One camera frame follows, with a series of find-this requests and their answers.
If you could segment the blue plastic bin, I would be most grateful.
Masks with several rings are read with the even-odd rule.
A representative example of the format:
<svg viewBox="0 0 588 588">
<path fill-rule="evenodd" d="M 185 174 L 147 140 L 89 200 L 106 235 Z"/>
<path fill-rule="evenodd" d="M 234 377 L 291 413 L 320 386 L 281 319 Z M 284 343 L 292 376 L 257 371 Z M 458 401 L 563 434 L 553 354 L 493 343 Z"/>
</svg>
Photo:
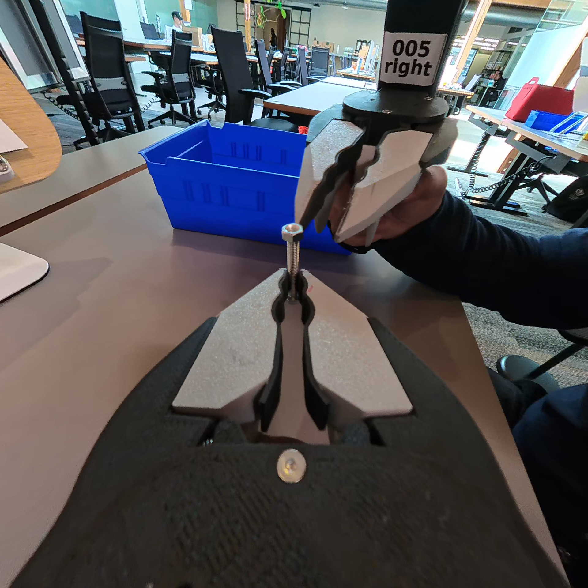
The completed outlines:
<svg viewBox="0 0 588 588">
<path fill-rule="evenodd" d="M 284 245 L 306 136 L 201 121 L 139 151 L 175 229 Z"/>
</svg>

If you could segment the printed instruction sheet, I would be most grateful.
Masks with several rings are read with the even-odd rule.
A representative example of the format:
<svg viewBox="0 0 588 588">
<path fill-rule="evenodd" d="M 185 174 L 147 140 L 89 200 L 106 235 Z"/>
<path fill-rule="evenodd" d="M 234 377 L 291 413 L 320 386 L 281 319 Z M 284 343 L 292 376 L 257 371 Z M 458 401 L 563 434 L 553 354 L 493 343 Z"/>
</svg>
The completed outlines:
<svg viewBox="0 0 588 588">
<path fill-rule="evenodd" d="M 0 120 L 0 131 L 1 155 L 28 149 L 27 144 L 3 120 Z"/>
</svg>

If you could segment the person's right hand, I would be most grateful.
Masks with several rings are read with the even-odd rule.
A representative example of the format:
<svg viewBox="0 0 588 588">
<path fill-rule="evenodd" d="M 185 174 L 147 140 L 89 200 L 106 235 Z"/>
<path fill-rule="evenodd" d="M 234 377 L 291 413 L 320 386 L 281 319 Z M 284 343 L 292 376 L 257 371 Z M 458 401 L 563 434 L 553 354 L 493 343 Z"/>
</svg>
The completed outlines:
<svg viewBox="0 0 588 588">
<path fill-rule="evenodd" d="M 335 229 L 341 221 L 343 210 L 350 197 L 353 181 L 364 169 L 357 166 L 346 174 L 334 193 L 334 203 L 329 214 L 329 228 Z M 447 187 L 446 170 L 442 166 L 425 169 L 413 192 L 402 202 L 386 212 L 376 228 L 373 244 L 402 236 L 417 224 L 430 218 L 440 207 Z"/>
</svg>

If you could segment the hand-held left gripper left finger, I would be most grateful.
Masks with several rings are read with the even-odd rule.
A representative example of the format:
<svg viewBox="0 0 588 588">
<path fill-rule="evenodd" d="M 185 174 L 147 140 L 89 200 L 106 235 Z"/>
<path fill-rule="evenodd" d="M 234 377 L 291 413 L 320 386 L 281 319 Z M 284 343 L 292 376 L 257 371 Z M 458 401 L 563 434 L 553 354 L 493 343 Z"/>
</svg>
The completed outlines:
<svg viewBox="0 0 588 588">
<path fill-rule="evenodd" d="M 279 269 L 218 315 L 172 402 L 176 412 L 269 429 L 281 395 L 287 285 Z"/>
</svg>

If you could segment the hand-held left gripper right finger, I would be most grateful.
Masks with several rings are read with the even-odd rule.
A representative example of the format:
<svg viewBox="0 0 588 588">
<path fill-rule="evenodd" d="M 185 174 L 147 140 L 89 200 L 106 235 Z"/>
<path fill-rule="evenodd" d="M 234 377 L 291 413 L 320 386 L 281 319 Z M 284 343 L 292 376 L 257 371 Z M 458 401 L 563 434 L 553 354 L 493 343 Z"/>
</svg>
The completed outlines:
<svg viewBox="0 0 588 588">
<path fill-rule="evenodd" d="M 307 270 L 298 275 L 298 293 L 305 404 L 317 428 L 410 414 L 413 405 L 369 318 Z"/>
</svg>

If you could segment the person's right forearm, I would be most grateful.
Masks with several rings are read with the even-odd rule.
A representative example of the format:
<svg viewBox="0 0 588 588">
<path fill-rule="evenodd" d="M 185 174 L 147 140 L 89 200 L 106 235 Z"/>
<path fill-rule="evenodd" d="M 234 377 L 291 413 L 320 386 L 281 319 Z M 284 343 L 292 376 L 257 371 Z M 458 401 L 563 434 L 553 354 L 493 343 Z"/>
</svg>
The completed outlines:
<svg viewBox="0 0 588 588">
<path fill-rule="evenodd" d="M 375 251 L 405 275 L 512 323 L 587 327 L 587 229 L 533 238 L 446 192 L 429 219 Z"/>
</svg>

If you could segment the black backpack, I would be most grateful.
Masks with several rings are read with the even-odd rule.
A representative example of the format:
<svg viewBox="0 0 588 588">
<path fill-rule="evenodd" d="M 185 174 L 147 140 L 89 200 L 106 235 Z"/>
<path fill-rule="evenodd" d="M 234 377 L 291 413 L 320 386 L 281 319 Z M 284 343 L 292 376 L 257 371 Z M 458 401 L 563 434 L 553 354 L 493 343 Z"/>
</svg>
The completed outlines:
<svg viewBox="0 0 588 588">
<path fill-rule="evenodd" d="M 576 223 L 587 212 L 587 176 L 577 178 L 546 206 L 546 213 Z"/>
</svg>

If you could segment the standing desk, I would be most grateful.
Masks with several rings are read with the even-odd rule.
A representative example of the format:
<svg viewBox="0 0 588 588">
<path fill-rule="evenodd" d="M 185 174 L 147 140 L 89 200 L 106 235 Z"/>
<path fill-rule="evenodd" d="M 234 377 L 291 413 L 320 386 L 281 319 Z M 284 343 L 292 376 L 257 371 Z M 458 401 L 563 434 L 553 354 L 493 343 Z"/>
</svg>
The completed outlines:
<svg viewBox="0 0 588 588">
<path fill-rule="evenodd" d="M 545 175 L 568 175 L 581 177 L 587 173 L 587 143 L 578 134 L 559 135 L 527 128 L 523 123 L 511 121 L 500 110 L 468 106 L 469 121 L 483 131 L 479 144 L 470 158 L 465 172 L 470 174 L 468 188 L 462 195 L 475 208 L 506 212 L 526 216 L 520 205 L 511 202 L 519 189 L 531 192 L 536 189 L 546 204 L 550 203 L 548 192 L 557 193 L 544 183 Z M 495 185 L 474 188 L 477 163 L 481 151 L 491 136 L 502 134 L 507 145 L 516 151 L 506 172 Z"/>
</svg>

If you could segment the red bag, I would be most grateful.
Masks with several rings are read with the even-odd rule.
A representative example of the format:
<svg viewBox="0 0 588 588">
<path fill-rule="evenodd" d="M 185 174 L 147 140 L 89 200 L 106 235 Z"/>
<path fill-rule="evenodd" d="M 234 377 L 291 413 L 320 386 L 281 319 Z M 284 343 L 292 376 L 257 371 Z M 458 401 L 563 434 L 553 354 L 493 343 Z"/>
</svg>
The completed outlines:
<svg viewBox="0 0 588 588">
<path fill-rule="evenodd" d="M 532 77 L 514 97 L 505 117 L 515 122 L 525 122 L 532 111 L 556 115 L 572 113 L 574 89 L 548 86 Z"/>
</svg>

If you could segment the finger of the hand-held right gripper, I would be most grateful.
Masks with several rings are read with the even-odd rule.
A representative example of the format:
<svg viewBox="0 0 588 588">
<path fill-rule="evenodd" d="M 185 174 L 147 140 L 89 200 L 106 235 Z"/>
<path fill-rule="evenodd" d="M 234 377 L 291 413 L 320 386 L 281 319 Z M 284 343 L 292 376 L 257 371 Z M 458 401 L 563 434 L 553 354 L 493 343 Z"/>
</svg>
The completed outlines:
<svg viewBox="0 0 588 588">
<path fill-rule="evenodd" d="M 381 217 L 404 200 L 422 174 L 420 160 L 432 134 L 404 130 L 385 135 L 374 160 L 354 180 L 334 241 L 342 243 L 365 231 L 365 246 L 372 243 Z"/>
<path fill-rule="evenodd" d="M 326 228 L 337 182 L 357 163 L 364 135 L 351 121 L 312 119 L 295 194 L 295 222 L 304 229 Z"/>
</svg>

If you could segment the silver hex bolt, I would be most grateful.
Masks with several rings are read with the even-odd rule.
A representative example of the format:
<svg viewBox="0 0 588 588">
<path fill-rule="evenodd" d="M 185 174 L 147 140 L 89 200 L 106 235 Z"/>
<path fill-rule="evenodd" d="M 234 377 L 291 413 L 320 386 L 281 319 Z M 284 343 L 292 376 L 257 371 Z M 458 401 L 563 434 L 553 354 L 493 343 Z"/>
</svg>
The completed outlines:
<svg viewBox="0 0 588 588">
<path fill-rule="evenodd" d="M 285 242 L 287 254 L 288 300 L 296 300 L 298 297 L 299 252 L 303 234 L 304 230 L 300 224 L 288 223 L 282 227 L 282 239 Z"/>
</svg>

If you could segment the small blue bin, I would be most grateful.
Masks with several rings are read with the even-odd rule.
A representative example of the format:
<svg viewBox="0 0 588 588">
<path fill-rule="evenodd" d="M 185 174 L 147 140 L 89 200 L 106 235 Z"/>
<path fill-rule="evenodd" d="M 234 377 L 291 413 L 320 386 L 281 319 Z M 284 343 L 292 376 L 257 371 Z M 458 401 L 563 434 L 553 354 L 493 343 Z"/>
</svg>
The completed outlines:
<svg viewBox="0 0 588 588">
<path fill-rule="evenodd" d="M 585 134 L 587 132 L 587 114 L 572 112 L 569 115 L 554 114 L 533 110 L 524 122 L 527 128 L 550 132 L 553 134 Z"/>
</svg>

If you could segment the wood edged table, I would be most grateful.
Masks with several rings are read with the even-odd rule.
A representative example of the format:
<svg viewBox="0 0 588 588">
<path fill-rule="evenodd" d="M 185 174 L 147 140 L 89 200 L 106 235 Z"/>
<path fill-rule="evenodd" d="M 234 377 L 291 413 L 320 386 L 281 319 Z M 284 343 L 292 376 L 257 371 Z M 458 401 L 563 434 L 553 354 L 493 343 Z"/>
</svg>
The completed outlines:
<svg viewBox="0 0 588 588">
<path fill-rule="evenodd" d="M 326 77 L 325 79 L 301 86 L 290 92 L 263 101 L 269 111 L 313 117 L 336 104 L 342 104 L 349 94 L 375 90 L 375 82 L 348 79 L 345 77 Z"/>
</svg>

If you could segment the grey framed panel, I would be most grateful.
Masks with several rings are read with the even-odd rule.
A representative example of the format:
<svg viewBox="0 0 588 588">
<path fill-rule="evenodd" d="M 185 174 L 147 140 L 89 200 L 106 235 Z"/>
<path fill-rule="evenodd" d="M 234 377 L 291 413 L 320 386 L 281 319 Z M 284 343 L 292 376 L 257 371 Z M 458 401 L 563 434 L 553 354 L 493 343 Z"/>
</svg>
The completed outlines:
<svg viewBox="0 0 588 588">
<path fill-rule="evenodd" d="M 33 10 L 34 1 L 1 1 L 1 57 L 19 78 L 26 90 L 39 93 L 62 86 L 62 77 L 44 33 Z M 82 33 L 80 16 L 64 10 L 64 1 L 41 1 L 47 28 L 54 34 L 75 82 L 89 81 L 90 76 L 77 44 Z"/>
</svg>

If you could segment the long wooden desk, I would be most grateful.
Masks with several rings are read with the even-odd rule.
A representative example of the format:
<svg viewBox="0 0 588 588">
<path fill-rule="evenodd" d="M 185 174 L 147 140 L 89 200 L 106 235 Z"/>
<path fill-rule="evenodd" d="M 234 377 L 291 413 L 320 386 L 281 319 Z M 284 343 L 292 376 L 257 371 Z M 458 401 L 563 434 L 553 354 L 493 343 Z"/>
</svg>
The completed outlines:
<svg viewBox="0 0 588 588">
<path fill-rule="evenodd" d="M 153 55 L 156 53 L 170 54 L 171 44 L 166 41 L 155 40 L 123 40 L 123 46 L 126 53 L 130 54 L 147 54 Z M 218 65 L 217 55 L 214 51 L 205 51 L 201 47 L 193 45 L 191 48 L 191 59 L 197 63 L 204 63 L 205 65 Z"/>
</svg>

